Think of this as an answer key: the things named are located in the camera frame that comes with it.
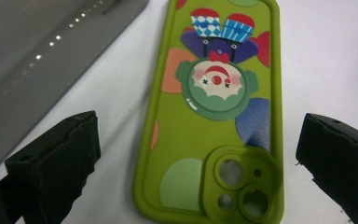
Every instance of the cartoon character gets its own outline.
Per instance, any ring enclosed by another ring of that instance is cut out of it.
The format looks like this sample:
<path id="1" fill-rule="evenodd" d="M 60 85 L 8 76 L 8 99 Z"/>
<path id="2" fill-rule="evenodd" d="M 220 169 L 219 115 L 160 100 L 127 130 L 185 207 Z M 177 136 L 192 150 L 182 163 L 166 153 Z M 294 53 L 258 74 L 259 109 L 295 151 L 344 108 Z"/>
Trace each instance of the cartoon character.
<path id="1" fill-rule="evenodd" d="M 255 27 L 252 18 L 235 13 L 223 29 L 216 11 L 198 8 L 191 13 L 193 28 L 182 34 L 182 43 L 197 57 L 179 64 L 176 78 L 188 105 L 199 115 L 216 120 L 235 119 L 258 90 L 254 72 L 238 66 L 258 52 L 249 39 Z"/>

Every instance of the gray device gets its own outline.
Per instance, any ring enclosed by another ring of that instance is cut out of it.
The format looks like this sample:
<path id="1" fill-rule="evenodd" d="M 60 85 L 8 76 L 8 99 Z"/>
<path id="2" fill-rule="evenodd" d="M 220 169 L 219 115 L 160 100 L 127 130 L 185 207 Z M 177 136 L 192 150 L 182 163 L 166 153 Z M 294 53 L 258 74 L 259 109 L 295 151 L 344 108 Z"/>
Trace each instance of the gray device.
<path id="1" fill-rule="evenodd" d="M 147 0 L 0 0 L 0 163 Z"/>

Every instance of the phone case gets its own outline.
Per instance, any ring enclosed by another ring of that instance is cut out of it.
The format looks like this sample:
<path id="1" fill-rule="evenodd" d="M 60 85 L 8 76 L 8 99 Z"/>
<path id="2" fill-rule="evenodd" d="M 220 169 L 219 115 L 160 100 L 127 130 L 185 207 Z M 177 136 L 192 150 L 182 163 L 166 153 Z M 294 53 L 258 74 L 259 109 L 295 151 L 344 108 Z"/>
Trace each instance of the phone case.
<path id="1" fill-rule="evenodd" d="M 279 223 L 279 9 L 273 0 L 171 1 L 133 199 L 165 223 Z"/>

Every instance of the lime green phone case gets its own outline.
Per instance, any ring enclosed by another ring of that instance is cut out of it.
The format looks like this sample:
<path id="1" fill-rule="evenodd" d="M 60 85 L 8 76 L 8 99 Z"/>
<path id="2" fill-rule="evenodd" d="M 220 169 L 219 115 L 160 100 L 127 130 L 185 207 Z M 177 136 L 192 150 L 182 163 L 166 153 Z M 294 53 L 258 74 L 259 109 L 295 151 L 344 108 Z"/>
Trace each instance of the lime green phone case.
<path id="1" fill-rule="evenodd" d="M 279 223 L 279 9 L 273 0 L 168 7 L 132 194 L 166 223 Z"/>

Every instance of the white surface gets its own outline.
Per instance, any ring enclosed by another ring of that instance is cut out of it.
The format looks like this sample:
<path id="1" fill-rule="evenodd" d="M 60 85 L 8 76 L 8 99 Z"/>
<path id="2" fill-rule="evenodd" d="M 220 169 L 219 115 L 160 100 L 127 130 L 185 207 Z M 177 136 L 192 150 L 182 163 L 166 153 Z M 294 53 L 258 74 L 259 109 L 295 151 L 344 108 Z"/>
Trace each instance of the white surface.
<path id="1" fill-rule="evenodd" d="M 23 140 L 62 119 L 95 110 L 103 156 L 63 223 L 153 223 L 131 200 L 149 86 L 166 0 L 145 11 Z M 358 129 L 358 1 L 281 0 L 285 213 L 282 223 L 348 223 L 341 208 L 296 166 L 306 113 Z M 0 177 L 5 175 L 0 167 Z"/>

